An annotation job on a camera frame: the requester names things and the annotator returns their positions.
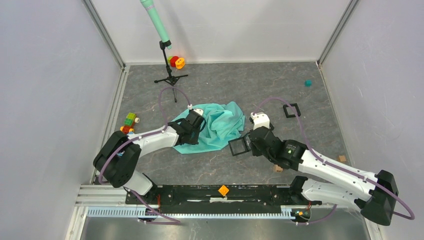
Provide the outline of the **mint green garment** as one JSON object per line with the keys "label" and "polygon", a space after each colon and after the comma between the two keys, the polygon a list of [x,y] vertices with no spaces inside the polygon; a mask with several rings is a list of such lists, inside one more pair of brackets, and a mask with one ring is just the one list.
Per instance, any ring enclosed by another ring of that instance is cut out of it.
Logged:
{"label": "mint green garment", "polygon": [[205,127],[199,133],[198,144],[173,147],[180,154],[219,151],[228,145],[228,141],[241,137],[241,132],[245,129],[246,116],[234,101],[227,104],[197,104],[193,108],[203,110]]}

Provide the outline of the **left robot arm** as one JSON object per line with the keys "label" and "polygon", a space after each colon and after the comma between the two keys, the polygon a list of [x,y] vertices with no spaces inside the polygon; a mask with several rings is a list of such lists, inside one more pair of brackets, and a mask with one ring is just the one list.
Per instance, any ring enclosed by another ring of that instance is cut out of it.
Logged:
{"label": "left robot arm", "polygon": [[165,148],[197,145],[205,122],[203,114],[202,109],[194,108],[185,118],[155,130],[136,134],[114,132],[93,160],[93,166],[99,171],[98,181],[132,190],[145,204],[153,203],[157,190],[145,174],[136,170],[139,159]]}

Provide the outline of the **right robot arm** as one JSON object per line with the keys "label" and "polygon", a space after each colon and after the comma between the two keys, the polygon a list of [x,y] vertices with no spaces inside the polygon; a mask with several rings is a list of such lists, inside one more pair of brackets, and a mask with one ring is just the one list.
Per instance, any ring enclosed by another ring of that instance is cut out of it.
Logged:
{"label": "right robot arm", "polygon": [[282,169],[319,177],[326,182],[304,179],[289,189],[295,204],[332,203],[351,207],[382,226],[389,226],[395,213],[399,190],[394,175],[386,170],[364,171],[328,158],[296,140],[280,140],[272,130],[259,127],[247,133],[253,156],[263,156]]}

